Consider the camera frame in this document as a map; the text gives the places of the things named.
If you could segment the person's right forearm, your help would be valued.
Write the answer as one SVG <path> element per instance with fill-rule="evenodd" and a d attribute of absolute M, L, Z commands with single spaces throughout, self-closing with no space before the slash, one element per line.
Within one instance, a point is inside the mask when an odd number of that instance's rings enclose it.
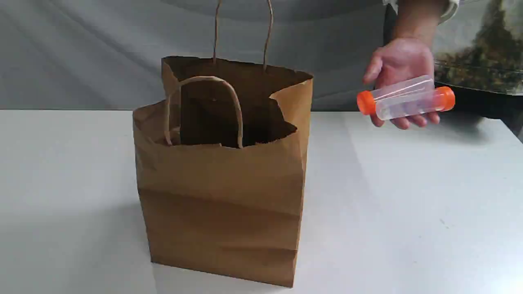
<path fill-rule="evenodd" d="M 447 0 L 399 0 L 392 39 L 410 38 L 432 47 Z"/>

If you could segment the person's right hand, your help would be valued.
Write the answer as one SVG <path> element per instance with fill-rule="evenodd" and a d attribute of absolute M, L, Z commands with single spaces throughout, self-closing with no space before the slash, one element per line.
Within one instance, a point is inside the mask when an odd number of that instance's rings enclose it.
<path fill-rule="evenodd" d="M 372 54 L 363 82 L 381 89 L 422 75 L 434 77 L 431 44 L 417 38 L 396 38 Z"/>

